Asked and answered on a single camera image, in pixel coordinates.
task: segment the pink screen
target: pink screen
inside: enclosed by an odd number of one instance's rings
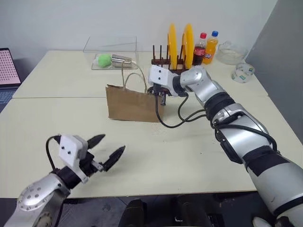
[[[21,82],[9,51],[0,51],[0,85],[19,83]]]

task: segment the green ball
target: green ball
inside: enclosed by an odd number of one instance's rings
[[[105,68],[112,64],[112,58],[109,53],[101,54],[98,57],[98,65],[100,68]]]

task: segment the white table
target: white table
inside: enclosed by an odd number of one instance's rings
[[[235,101],[267,127],[286,158],[303,166],[302,144],[268,97],[237,96]],[[180,102],[181,98],[168,98],[165,122],[179,122]],[[190,97],[183,114],[198,108]],[[126,145],[108,173],[96,173],[71,197],[255,190],[244,166],[225,155],[206,119],[167,129],[160,123],[113,121],[107,116],[105,98],[12,99],[0,114],[0,197],[18,197],[25,186],[51,171],[45,141],[58,133],[85,139],[105,133],[92,151],[99,161]],[[57,145],[50,145],[56,166],[62,167]]]
[[[138,58],[138,64],[147,79],[152,53],[138,52]],[[121,70],[91,70],[90,67],[87,56],[81,51],[49,51],[13,97],[106,97],[106,84],[122,85]],[[234,68],[235,66],[222,64],[216,59],[206,66],[212,79],[221,84],[232,97],[267,96],[255,76],[247,84],[231,80]],[[127,86],[137,91],[144,90],[138,77],[130,78]]]

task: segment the red bottle cap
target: red bottle cap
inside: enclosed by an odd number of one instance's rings
[[[202,33],[200,34],[200,38],[201,38],[201,39],[205,39],[205,38],[206,38],[206,33],[202,32]]]

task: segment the paper bag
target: paper bag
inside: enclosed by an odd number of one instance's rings
[[[131,73],[124,82],[122,73],[123,87],[114,85],[107,85],[107,105],[108,117],[114,120],[126,120],[136,122],[159,122],[155,111],[155,97],[147,93],[147,86],[144,75],[143,81],[145,83],[145,92],[137,92],[127,89],[126,82],[129,76],[137,73]],[[163,116],[163,106],[160,105],[161,100],[158,97],[159,115]]]

